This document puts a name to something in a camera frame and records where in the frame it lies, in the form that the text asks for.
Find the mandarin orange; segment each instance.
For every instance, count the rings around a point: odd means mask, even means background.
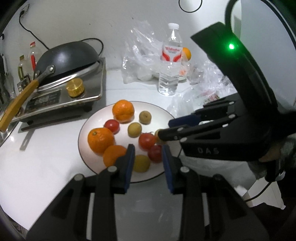
[[[188,48],[183,48],[182,50],[182,57],[183,57],[183,61],[189,61],[191,59],[191,52]]]
[[[95,128],[89,132],[87,142],[94,153],[103,155],[109,146],[115,144],[115,139],[112,131],[109,129]]]
[[[126,148],[121,145],[109,146],[103,154],[103,162],[106,167],[113,166],[118,157],[126,154]]]
[[[117,101],[112,108],[113,116],[120,123],[131,121],[134,116],[135,109],[133,104],[127,100]]]

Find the white plate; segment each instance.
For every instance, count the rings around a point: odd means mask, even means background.
[[[149,125],[142,125],[142,132],[154,132],[158,129],[168,128],[169,120],[173,119],[174,117],[164,109],[152,105],[145,102],[138,102],[132,101],[134,108],[135,108],[135,116],[132,122],[139,122],[139,114],[143,110],[147,110],[151,113],[152,120]],[[103,157],[94,153],[88,143],[87,143],[87,136],[89,132],[94,128],[103,127],[105,122],[109,119],[113,119],[112,114],[112,105],[106,106],[105,108],[97,111],[94,113],[83,125],[79,138],[78,138],[78,148],[80,155],[85,162],[85,164],[95,173],[100,173],[102,170],[106,168],[105,164],[103,163]],[[138,137],[131,138],[128,136],[128,124],[120,124],[120,131],[114,135],[115,141],[117,145],[122,145],[125,148],[128,147],[128,144],[134,144],[136,149],[136,155],[144,154],[147,155],[147,152],[141,150],[138,144]],[[172,141],[168,142],[170,147],[170,151],[172,156],[178,156],[181,151],[181,146],[179,141]],[[145,173],[137,173],[133,172],[131,176],[131,182],[142,182],[152,179],[154,177],[159,176],[164,172],[163,164],[162,163],[151,163],[150,168]]]

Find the wooden handle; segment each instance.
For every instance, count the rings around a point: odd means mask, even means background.
[[[12,121],[14,116],[19,112],[23,103],[39,86],[38,80],[33,80],[27,87],[10,103],[6,108],[4,115],[0,119],[0,131],[5,132],[8,128],[9,123]]]

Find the stove label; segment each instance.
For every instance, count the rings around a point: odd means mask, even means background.
[[[25,114],[59,103],[61,90],[31,99],[26,106]]]

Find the plate rim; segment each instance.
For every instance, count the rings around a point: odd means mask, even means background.
[[[156,107],[158,107],[158,108],[164,110],[164,111],[167,112],[167,113],[168,113],[173,119],[175,119],[175,117],[173,117],[173,115],[172,115],[171,113],[169,113],[169,112],[168,112],[167,110],[165,110],[164,108],[162,108],[162,107],[160,107],[160,106],[157,106],[157,105],[155,105],[155,104],[148,103],[148,102],[145,102],[145,101],[137,101],[137,100],[130,100],[129,102],[140,102],[140,103],[146,103],[146,104],[154,105],[154,106],[156,106]],[[104,108],[106,108],[106,107],[108,107],[108,106],[111,106],[111,105],[114,105],[114,104],[115,104],[115,103],[113,103],[113,104],[109,104],[109,105],[106,105]],[[89,118],[87,118],[87,120],[83,123],[82,127],[80,128],[79,135],[78,135],[78,139],[77,139],[77,145],[78,145],[79,155],[80,155],[82,161],[83,161],[84,164],[88,167],[88,169],[90,169],[95,175],[97,175],[97,173],[94,172],[93,169],[91,169],[91,168],[85,163],[83,157],[81,156],[80,149],[79,149],[79,137],[80,137],[81,131],[82,131],[82,129],[83,129],[85,123],[86,123],[86,122],[87,122],[87,121],[88,121],[88,120],[89,120],[89,119],[90,119],[95,113],[93,113]],[[164,174],[164,172],[162,172],[162,173],[160,173],[160,174],[158,174],[158,175],[156,175],[156,176],[154,176],[154,177],[151,177],[151,178],[148,178],[148,179],[142,180],[142,181],[130,182],[130,184],[133,184],[133,183],[142,183],[142,182],[150,181],[150,180],[152,180],[152,179],[154,179],[154,178],[159,177],[159,176],[162,175],[162,174]]]

